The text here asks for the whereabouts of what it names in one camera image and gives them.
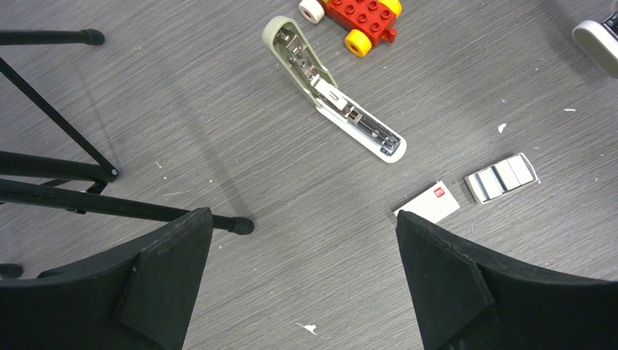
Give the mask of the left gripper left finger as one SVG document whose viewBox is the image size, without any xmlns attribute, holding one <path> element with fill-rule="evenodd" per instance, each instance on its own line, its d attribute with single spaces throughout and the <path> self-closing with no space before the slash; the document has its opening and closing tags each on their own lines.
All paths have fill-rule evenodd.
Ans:
<svg viewBox="0 0 618 350">
<path fill-rule="evenodd" d="M 1 281 L 3 349 L 181 349 L 213 234 L 196 209 L 35 279 Z"/>
</svg>

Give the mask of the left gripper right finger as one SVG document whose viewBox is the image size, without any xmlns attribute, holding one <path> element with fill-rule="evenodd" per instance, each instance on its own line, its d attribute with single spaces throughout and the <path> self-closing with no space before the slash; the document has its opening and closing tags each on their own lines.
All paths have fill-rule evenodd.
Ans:
<svg viewBox="0 0 618 350">
<path fill-rule="evenodd" d="M 617 283 L 541 268 L 408 211 L 396 237 L 425 349 L 615 349 Z"/>
</svg>

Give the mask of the white staple box sleeve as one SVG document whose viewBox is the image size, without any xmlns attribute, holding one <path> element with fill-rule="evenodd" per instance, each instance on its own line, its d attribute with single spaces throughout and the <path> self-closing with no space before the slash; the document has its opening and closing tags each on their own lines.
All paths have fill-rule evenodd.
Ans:
<svg viewBox="0 0 618 350">
<path fill-rule="evenodd" d="M 438 181 L 404 205 L 395 209 L 396 217 L 400 211 L 408 211 L 437 224 L 439 221 L 460 209 L 458 201 L 443 181 Z"/>
</svg>

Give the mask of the staple tray with staples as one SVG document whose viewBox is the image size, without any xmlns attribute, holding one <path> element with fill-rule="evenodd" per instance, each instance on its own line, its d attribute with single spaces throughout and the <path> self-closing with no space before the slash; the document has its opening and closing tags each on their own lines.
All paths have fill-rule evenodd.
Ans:
<svg viewBox="0 0 618 350">
<path fill-rule="evenodd" d="M 490 203 L 533 183 L 540 183 L 535 168 L 522 152 L 513 154 L 463 179 L 472 197 L 480 205 Z"/>
</svg>

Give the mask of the white and green stapler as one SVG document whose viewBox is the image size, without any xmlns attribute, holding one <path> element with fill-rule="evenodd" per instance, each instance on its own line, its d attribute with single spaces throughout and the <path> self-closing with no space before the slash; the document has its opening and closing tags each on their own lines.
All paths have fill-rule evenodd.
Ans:
<svg viewBox="0 0 618 350">
<path fill-rule="evenodd" d="M 340 130 L 386 163 L 404 156 L 406 140 L 339 90 L 295 20 L 272 18 L 263 29 L 262 43 L 316 110 Z"/>
</svg>

